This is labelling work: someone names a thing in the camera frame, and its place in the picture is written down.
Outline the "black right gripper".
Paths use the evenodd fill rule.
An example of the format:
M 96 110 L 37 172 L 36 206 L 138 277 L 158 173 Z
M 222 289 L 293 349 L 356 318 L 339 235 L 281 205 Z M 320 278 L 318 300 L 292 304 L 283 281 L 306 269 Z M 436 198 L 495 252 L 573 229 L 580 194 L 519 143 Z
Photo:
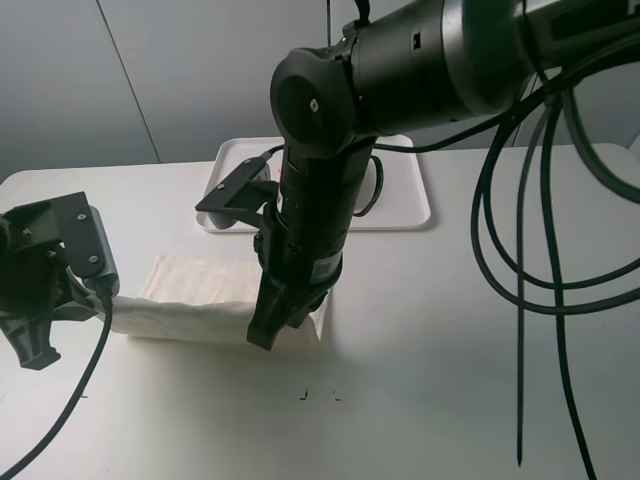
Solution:
M 284 260 L 273 235 L 262 231 L 255 234 L 253 248 L 262 274 L 246 339 L 259 348 L 271 349 L 284 327 L 299 328 L 319 309 L 342 273 L 342 252 L 310 261 Z

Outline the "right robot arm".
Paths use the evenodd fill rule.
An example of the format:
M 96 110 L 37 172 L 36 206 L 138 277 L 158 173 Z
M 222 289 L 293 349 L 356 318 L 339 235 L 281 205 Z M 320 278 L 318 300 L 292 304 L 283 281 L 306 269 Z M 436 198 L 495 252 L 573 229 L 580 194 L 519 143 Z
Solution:
M 254 240 L 263 274 L 247 331 L 263 349 L 338 280 L 381 136 L 475 117 L 480 130 L 497 131 L 494 165 L 515 127 L 549 103 L 597 180 L 639 198 L 594 152 L 573 94 L 582 79 L 638 59 L 637 2 L 415 1 L 376 21 L 366 2 L 358 8 L 342 41 L 291 51 L 272 77 L 284 167 Z

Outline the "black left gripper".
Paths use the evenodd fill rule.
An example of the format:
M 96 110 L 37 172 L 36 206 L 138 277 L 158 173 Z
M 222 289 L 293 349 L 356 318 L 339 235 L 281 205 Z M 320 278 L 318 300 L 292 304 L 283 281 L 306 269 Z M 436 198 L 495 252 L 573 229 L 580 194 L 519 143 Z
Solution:
M 43 370 L 61 355 L 51 346 L 51 321 L 95 315 L 89 292 L 69 271 L 56 228 L 24 213 L 1 215 L 1 331 L 20 367 Z

